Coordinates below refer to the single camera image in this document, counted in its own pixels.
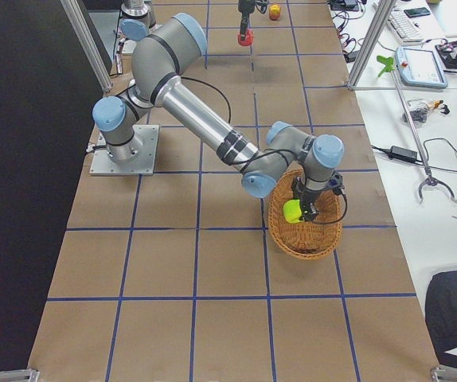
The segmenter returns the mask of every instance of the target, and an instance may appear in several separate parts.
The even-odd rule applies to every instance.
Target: keyboard
[[[392,10],[387,24],[402,45],[418,45],[423,41],[423,35],[403,10]]]

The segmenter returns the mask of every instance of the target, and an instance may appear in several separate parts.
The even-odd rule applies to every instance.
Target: wicker basket
[[[269,231],[276,244],[289,255],[300,259],[315,260],[329,255],[338,245],[342,236],[342,222],[315,224],[303,222],[287,223],[283,216],[283,204],[292,199],[291,184],[302,170],[285,173],[269,197]],[[327,222],[340,217],[340,202],[333,192],[327,191],[315,202],[320,212],[315,221]]]

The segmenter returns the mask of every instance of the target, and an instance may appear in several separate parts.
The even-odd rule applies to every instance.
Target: tablet
[[[404,84],[435,89],[445,89],[448,86],[436,52],[401,46],[396,50],[395,58]]]

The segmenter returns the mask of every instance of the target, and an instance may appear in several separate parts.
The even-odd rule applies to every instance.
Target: black bag
[[[440,364],[457,368],[457,271],[434,275],[425,300],[425,321]]]

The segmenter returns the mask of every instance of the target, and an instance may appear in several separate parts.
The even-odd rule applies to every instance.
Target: red object
[[[241,40],[241,33],[237,34],[237,42],[241,46],[250,46],[253,42],[253,31],[251,29],[246,30],[246,38]]]

